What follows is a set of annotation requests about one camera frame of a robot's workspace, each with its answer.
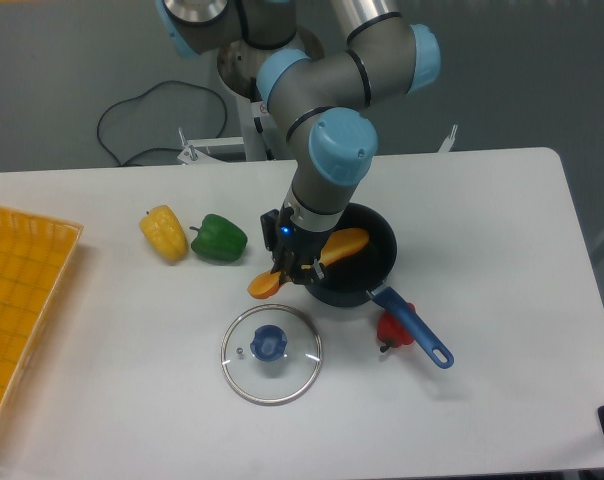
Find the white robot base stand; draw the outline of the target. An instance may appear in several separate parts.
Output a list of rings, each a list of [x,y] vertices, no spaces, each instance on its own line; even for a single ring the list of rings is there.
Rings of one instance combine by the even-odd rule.
[[[241,155],[246,161],[291,159],[284,135],[267,111],[257,89],[257,73],[271,55],[240,40],[217,54],[220,81],[236,102],[241,135],[231,140],[188,140],[182,138],[178,159],[185,164],[201,163],[206,157],[222,160]]]

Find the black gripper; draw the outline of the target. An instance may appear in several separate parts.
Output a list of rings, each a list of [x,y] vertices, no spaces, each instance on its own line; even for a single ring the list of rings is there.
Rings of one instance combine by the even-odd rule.
[[[265,248],[271,253],[270,273],[280,285],[317,284],[326,276],[320,251],[335,228],[334,213],[319,213],[297,201],[260,216]]]

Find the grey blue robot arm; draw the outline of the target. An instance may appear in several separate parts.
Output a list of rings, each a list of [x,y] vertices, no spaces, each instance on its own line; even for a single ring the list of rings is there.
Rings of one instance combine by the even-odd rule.
[[[265,243],[283,280],[319,282],[322,248],[377,151],[362,111],[437,79],[435,35],[408,24],[394,1],[335,1],[347,47],[316,60],[296,45],[292,1],[160,1],[156,9],[182,53],[239,42],[258,54],[249,79],[297,162],[281,209],[264,220]]]

